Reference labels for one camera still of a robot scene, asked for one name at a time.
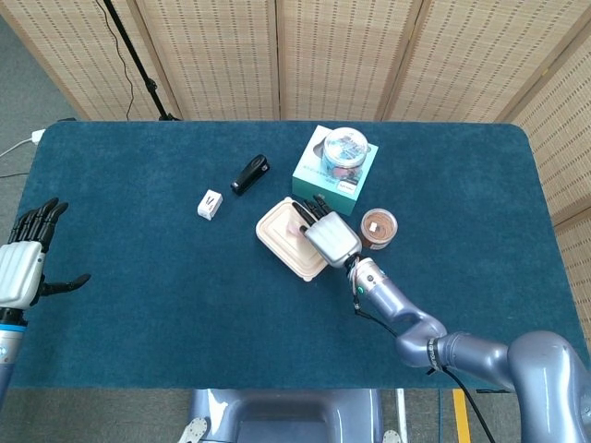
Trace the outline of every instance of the white robotic hand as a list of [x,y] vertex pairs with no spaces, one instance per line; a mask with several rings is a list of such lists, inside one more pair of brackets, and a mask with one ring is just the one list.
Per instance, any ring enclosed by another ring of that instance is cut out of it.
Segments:
[[15,223],[8,243],[0,246],[0,308],[24,311],[40,296],[74,291],[90,278],[84,274],[67,283],[45,283],[42,274],[45,254],[54,237],[59,216],[67,203],[52,198],[30,210]]
[[305,201],[309,212],[294,203],[295,209],[309,224],[309,227],[301,226],[300,231],[329,265],[342,268],[349,258],[356,257],[361,252],[361,240],[321,197],[314,196],[314,199],[317,205]]

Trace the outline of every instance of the small white cube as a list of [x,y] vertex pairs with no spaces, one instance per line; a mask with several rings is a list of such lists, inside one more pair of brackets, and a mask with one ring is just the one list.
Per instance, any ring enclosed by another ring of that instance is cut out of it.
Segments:
[[204,219],[211,220],[222,204],[222,194],[208,189],[205,197],[197,206],[197,214]]

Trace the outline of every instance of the black cable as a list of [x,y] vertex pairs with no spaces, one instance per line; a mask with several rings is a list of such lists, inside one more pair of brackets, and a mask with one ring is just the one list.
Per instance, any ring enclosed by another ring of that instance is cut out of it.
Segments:
[[464,395],[466,396],[468,401],[470,401],[470,404],[472,405],[472,409],[476,413],[476,417],[478,417],[478,421],[480,422],[480,425],[482,425],[482,428],[484,429],[484,432],[488,437],[488,441],[490,443],[495,443],[495,439],[493,438],[492,434],[490,433],[490,429],[488,429],[487,422],[484,420],[484,417],[482,416],[482,414],[480,413],[480,410],[476,406],[476,402],[472,398],[472,395],[470,395],[470,392],[468,392],[468,389],[466,389],[466,387],[464,386],[464,383],[462,383],[462,380],[460,380],[460,378],[458,378],[453,372],[451,372],[445,366],[441,370],[445,374],[450,376],[453,379],[453,381],[455,381],[458,384],[458,386],[462,389],[462,391],[464,392]]
[[0,178],[18,177],[19,175],[29,175],[29,173],[16,173],[16,174],[9,174],[9,175],[0,175]]
[[382,326],[384,329],[386,329],[388,332],[391,333],[391,335],[393,335],[394,337],[398,337],[398,334],[394,331],[394,329],[390,328],[387,324],[385,324],[383,321],[373,317],[371,314],[368,314],[365,311],[362,311],[361,308],[359,309],[355,309],[355,315],[356,316],[360,316],[362,318],[367,318],[368,320],[372,320],[375,321],[376,323],[378,323],[380,326]]
[[127,107],[127,112],[126,112],[126,120],[129,121],[129,111],[131,111],[131,105],[133,104],[133,100],[135,98],[134,95],[133,95],[133,83],[129,79],[129,76],[127,75],[126,61],[123,59],[123,56],[121,55],[121,52],[119,51],[119,40],[117,39],[117,36],[115,35],[115,33],[113,32],[113,30],[111,29],[111,25],[109,25],[109,18],[107,17],[107,13],[103,9],[103,7],[101,6],[101,4],[99,3],[99,0],[94,0],[94,3],[96,3],[97,6],[103,12],[103,15],[104,15],[104,23],[107,25],[107,29],[109,30],[109,32],[111,32],[111,35],[115,39],[115,49],[117,50],[117,55],[119,55],[119,58],[121,59],[121,63],[123,63],[123,73],[125,74],[125,76],[127,78],[127,81],[129,82],[129,87],[131,88],[131,102],[129,102],[129,106]]

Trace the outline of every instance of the beige container lid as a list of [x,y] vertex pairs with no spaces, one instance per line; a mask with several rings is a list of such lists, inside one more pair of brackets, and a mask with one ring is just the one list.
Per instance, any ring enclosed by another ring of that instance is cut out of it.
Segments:
[[277,203],[257,223],[257,237],[304,281],[311,281],[327,265],[324,258],[299,232],[306,222],[285,198]]

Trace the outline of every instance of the robot forearm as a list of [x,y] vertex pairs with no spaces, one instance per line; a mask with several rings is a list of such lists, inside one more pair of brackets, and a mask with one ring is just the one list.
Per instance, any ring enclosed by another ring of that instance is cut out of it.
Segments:
[[392,283],[371,258],[355,269],[356,288],[391,324],[411,326],[396,339],[396,351],[412,367],[457,368],[507,390],[513,383],[507,366],[507,346],[469,334],[448,334],[433,316],[422,311]]

